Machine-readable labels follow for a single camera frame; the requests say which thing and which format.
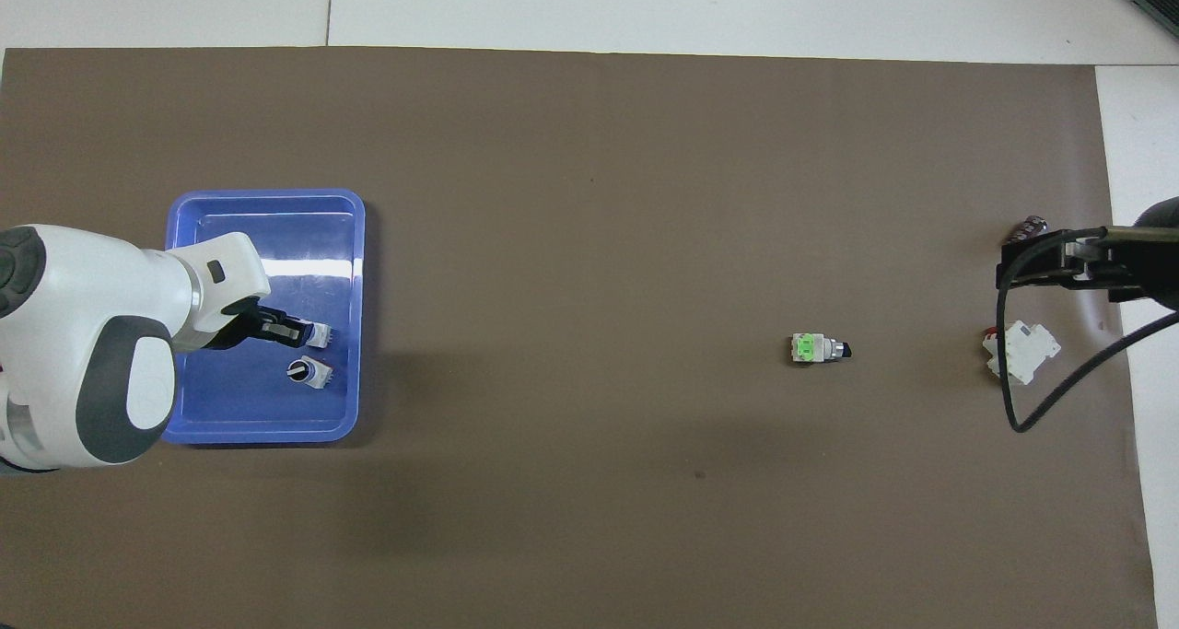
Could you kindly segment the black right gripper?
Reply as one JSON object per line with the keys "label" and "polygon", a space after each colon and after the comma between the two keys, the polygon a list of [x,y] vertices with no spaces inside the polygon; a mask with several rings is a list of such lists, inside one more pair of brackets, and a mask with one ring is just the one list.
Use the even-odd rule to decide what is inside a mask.
{"label": "black right gripper", "polygon": [[[1014,238],[1010,236],[999,247],[997,289],[1006,285],[1009,290],[1025,286],[1061,286],[1074,292],[1106,292],[1108,300],[1144,300],[1145,289],[1137,273],[1120,259],[1120,244],[1124,243],[1113,233],[1114,227],[1096,227],[1085,231],[1061,229],[1039,236]],[[1027,256],[1029,265],[1059,265],[1058,256],[1063,246],[1066,269],[1048,269],[1048,271],[1029,271],[1022,269],[1013,274],[1009,282],[1005,277],[1020,257]]]}

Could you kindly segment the rotary switch with green base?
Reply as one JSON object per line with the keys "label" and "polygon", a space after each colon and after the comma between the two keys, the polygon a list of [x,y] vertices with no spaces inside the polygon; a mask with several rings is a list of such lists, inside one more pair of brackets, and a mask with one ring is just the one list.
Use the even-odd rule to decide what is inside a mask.
{"label": "rotary switch with green base", "polygon": [[852,356],[852,347],[847,340],[830,338],[821,332],[793,332],[788,351],[790,360],[801,365],[847,360]]}

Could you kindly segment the blue plastic tray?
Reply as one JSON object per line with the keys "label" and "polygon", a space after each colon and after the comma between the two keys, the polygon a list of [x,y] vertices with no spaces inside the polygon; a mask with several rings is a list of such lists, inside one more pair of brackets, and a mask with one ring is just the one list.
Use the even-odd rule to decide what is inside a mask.
{"label": "blue plastic tray", "polygon": [[[164,431],[190,446],[332,443],[358,417],[365,205],[349,190],[205,190],[178,197],[166,249],[244,233],[261,253],[271,293],[263,305],[329,324],[325,349],[249,339],[177,357],[178,393]],[[335,369],[325,390],[286,378],[307,355]]]}

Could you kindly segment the rotary switch with red base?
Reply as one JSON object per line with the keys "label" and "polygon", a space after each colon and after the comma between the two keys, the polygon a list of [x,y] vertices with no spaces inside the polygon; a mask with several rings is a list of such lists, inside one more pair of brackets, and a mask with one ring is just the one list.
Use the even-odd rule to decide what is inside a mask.
{"label": "rotary switch with red base", "polygon": [[312,357],[307,355],[291,360],[286,365],[286,378],[289,380],[312,388],[312,390],[325,390],[329,382],[332,380],[332,375],[335,375],[332,366],[329,366],[323,360],[312,359]]}

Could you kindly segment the brown paper table mat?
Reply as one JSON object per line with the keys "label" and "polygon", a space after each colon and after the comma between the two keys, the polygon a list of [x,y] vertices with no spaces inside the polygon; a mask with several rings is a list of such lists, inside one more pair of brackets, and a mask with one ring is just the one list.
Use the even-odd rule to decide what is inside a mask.
{"label": "brown paper table mat", "polygon": [[0,481],[0,622],[1150,629],[1126,360],[1015,435],[981,347],[1105,158],[1079,66],[9,49],[0,226],[354,190],[365,378],[335,446]]}

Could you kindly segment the white circuit breaker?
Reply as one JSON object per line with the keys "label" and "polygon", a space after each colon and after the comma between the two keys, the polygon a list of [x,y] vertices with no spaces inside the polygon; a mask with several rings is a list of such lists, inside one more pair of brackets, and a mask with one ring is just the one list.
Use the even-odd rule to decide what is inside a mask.
{"label": "white circuit breaker", "polygon": [[[997,327],[986,327],[981,346],[984,347],[988,360],[986,368],[999,378]],[[1007,379],[1016,386],[1028,386],[1035,372],[1045,360],[1053,359],[1061,351],[1061,344],[1043,324],[1012,322],[1005,330]]]}

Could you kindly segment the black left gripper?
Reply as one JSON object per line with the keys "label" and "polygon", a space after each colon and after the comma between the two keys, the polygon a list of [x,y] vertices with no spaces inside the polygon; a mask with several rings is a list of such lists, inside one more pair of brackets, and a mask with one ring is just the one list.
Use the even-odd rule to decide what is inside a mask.
{"label": "black left gripper", "polygon": [[290,317],[285,311],[261,306],[259,297],[233,302],[223,313],[230,317],[230,322],[215,332],[203,349],[230,349],[246,339],[262,340],[265,338],[264,327],[268,327],[268,340],[286,347],[303,347],[310,336],[307,322]]}

